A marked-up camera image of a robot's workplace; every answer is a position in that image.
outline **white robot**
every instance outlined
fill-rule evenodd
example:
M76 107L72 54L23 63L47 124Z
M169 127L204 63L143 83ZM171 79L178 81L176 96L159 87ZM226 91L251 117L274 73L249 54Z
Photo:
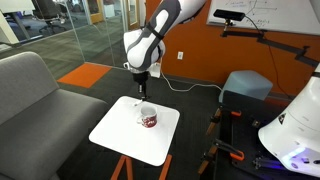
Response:
M289 170L320 177L320 65L290 105L258 136Z
M206 0L163 0L144 29L124 34L124 45L129 63L128 69L138 86L142 100L146 100L148 68L165 53L162 41L166 33L176 26L192 20Z
M192 20L206 0L163 0L144 29L124 34L128 69L147 99L148 68L165 52L165 34ZM265 148L291 171L320 177L320 66L307 86L277 119L259 130Z

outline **cable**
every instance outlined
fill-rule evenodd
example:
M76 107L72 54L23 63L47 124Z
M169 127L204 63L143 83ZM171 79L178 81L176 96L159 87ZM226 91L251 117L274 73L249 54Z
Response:
M163 76L163 78L167 81L167 83L168 83L168 85L169 85L169 87L170 87L170 89L171 89L172 91L176 91L176 92L189 92L189 91L190 91L192 88L194 88L195 86L216 87L216 88L218 88L220 91L222 91L222 89L221 89L219 86L214 85L214 84L194 84L194 85L192 85L189 89L175 89L175 88L173 88L173 87L171 86L170 81L169 81L169 80L166 78L166 76L163 74L161 67L160 67L160 72L161 72L161 75Z
M264 35L264 32L263 31L261 31L258 27L257 27L257 25L254 23L254 21L251 19L251 18L249 18L248 16L245 16L247 19L249 19L249 21L251 21L251 23L253 24L253 26L256 28L256 30L259 32L259 34L261 34L261 35Z
M251 21L251 23L254 25L254 27L256 28L256 30L259 32L259 34L263 35L262 37L265 38L266 40L267 37L264 35L264 32L261 31L257 25L253 22L253 20L251 18L249 18L248 16L245 16L247 19L249 19ZM272 60L272 63L273 63L273 67L274 67L274 70L276 72L276 82L277 82L277 85L279 87L279 89L288 97L288 99L292 100L292 98L281 88L280 84L279 84L279 73L278 73L278 69L277 69L277 66L276 66L276 62L274 60L274 56L273 56L273 53L272 53L272 50L271 50L271 47L269 44L268 45L268 49L269 49L269 53L270 53L270 56L271 56L271 60Z

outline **whiteboard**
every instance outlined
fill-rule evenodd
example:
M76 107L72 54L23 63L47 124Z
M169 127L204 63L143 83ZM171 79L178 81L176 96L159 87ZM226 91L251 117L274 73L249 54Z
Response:
M31 0L0 0L2 13L34 10Z
M216 9L243 12L259 29L320 35L320 0L212 0L207 24L222 25ZM244 18L235 27L255 28Z

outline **black cable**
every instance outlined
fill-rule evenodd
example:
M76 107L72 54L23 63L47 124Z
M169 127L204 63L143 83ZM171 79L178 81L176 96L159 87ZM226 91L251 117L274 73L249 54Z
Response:
M256 30L259 32L259 34L261 34L264 39L268 40L267 37L264 35L264 32L261 31L261 30L257 27L257 25L254 23L254 21L253 21L251 18L249 18L248 16L245 16L245 17L251 21L251 23L254 25L254 27L255 27ZM271 50L270 45L268 45L268 49L269 49L269 53L270 53L270 56L271 56L271 59L272 59L272 63L273 63L274 70L275 70L275 72L276 72L276 82L277 82L277 85L278 85L279 89L288 97L288 99L293 100L293 99L281 88L281 86L280 86L280 84L279 84L279 73L278 73L278 69L277 69L276 62L275 62L275 60L274 60L274 56L273 56L273 53L272 53L272 50Z

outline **door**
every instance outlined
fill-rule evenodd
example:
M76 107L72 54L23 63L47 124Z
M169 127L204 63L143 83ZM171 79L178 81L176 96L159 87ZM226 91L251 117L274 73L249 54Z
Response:
M127 17L128 30L140 27L140 8L139 0L125 0L125 12Z
M91 23L103 21L101 0L87 0Z

